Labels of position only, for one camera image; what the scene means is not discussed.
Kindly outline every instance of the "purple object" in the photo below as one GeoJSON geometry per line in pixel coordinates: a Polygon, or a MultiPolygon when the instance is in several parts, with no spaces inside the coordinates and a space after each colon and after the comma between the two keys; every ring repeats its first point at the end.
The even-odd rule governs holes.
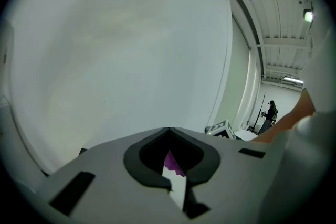
{"type": "Polygon", "coordinates": [[[181,170],[173,154],[170,151],[168,152],[166,159],[164,160],[164,166],[167,167],[169,171],[175,170],[177,175],[185,176],[184,172],[181,170]]]}

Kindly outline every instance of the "person in dark clothing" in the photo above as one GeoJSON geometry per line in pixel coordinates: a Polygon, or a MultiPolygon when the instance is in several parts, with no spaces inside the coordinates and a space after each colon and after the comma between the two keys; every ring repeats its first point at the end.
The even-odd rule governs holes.
{"type": "Polygon", "coordinates": [[[272,120],[273,117],[277,114],[277,108],[275,106],[274,101],[270,101],[268,103],[270,105],[269,110],[267,111],[267,114],[265,112],[263,112],[263,116],[266,117],[264,124],[262,125],[258,135],[262,134],[263,132],[267,131],[269,128],[271,128],[272,126],[272,120]]]}

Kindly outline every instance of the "light fixture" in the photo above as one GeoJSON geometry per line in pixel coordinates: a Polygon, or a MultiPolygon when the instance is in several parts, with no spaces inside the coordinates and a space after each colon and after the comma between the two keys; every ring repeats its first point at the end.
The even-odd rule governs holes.
{"type": "Polygon", "coordinates": [[[303,11],[303,15],[305,17],[306,22],[312,22],[314,19],[314,13],[311,9],[305,9],[303,11]]]}
{"type": "Polygon", "coordinates": [[[295,79],[295,78],[284,77],[284,80],[295,82],[295,83],[299,83],[299,84],[303,84],[302,80],[295,79]]]}

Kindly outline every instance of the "white sleeve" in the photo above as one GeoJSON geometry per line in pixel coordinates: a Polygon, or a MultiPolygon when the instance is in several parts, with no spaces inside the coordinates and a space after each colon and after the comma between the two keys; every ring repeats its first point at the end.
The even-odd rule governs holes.
{"type": "Polygon", "coordinates": [[[329,112],[336,110],[336,29],[326,2],[312,0],[312,4],[314,21],[310,32],[317,49],[299,77],[315,110],[329,112]]]}

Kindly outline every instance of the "black pole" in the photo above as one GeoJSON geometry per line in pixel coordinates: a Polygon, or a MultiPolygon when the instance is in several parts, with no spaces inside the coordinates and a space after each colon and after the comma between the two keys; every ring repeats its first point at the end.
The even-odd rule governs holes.
{"type": "Polygon", "coordinates": [[[261,109],[262,109],[263,104],[264,104],[264,99],[262,100],[261,107],[260,107],[260,110],[259,110],[259,114],[258,114],[258,116],[257,116],[256,123],[253,125],[253,130],[254,130],[254,127],[256,126],[257,121],[258,121],[258,119],[259,119],[259,115],[260,115],[260,113],[261,113],[261,109]]]}

